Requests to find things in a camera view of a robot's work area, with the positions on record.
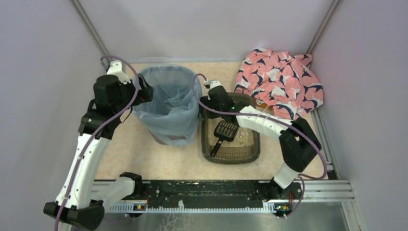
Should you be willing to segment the black litter scoop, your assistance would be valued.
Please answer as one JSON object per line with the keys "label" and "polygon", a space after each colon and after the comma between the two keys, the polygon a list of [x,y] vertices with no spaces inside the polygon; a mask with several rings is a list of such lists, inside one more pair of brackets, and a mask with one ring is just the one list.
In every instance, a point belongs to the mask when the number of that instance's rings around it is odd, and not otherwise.
{"label": "black litter scoop", "polygon": [[220,121],[215,130],[213,135],[218,138],[214,148],[212,149],[210,156],[215,157],[217,152],[219,151],[222,143],[224,141],[232,142],[234,141],[236,134],[238,132],[239,126],[233,123],[229,123],[225,120]]}

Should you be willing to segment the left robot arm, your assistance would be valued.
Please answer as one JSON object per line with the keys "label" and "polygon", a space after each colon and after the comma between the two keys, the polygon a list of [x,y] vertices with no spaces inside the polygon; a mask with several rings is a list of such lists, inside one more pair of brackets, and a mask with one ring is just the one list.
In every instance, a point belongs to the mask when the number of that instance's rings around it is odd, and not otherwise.
{"label": "left robot arm", "polygon": [[44,205],[44,214],[56,222],[88,231],[97,229],[105,212],[122,198],[143,195],[142,177],[125,172],[119,179],[92,194],[92,186],[102,155],[122,123],[120,117],[133,106],[151,102],[153,88],[142,74],[120,80],[116,75],[98,77],[93,85],[94,99],[82,116],[77,149],[67,179],[52,202]]}

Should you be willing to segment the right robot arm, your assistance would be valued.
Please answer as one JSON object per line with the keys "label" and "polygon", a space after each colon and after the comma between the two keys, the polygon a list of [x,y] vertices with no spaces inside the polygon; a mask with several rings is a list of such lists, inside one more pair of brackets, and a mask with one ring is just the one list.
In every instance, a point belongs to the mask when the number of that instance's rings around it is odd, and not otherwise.
{"label": "right robot arm", "polygon": [[322,157],[321,145],[309,123],[276,118],[261,112],[246,102],[235,102],[223,86],[210,89],[207,96],[198,100],[201,109],[214,118],[241,128],[248,128],[280,144],[283,163],[268,186],[260,190],[264,199],[288,196],[288,187],[300,177],[315,156]]}

